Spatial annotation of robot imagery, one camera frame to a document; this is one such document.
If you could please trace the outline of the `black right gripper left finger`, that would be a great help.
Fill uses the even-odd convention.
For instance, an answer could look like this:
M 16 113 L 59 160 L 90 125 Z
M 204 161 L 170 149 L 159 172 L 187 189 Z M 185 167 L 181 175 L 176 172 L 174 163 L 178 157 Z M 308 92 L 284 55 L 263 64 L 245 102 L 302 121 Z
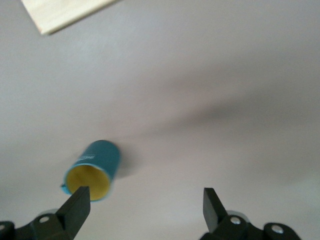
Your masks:
M 12 221 L 0 222 L 2 240 L 73 240 L 91 210 L 90 189 L 79 187 L 55 212 L 44 213 L 16 228 Z

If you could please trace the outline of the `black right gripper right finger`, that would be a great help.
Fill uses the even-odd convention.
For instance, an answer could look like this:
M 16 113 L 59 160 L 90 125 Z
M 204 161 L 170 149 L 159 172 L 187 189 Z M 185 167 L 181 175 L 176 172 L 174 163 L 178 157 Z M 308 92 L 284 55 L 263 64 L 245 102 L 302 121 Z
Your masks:
M 213 188 L 203 190 L 203 216 L 208 228 L 202 240 L 299 240 L 300 236 L 289 226 L 268 222 L 262 229 L 238 211 L 226 210 Z

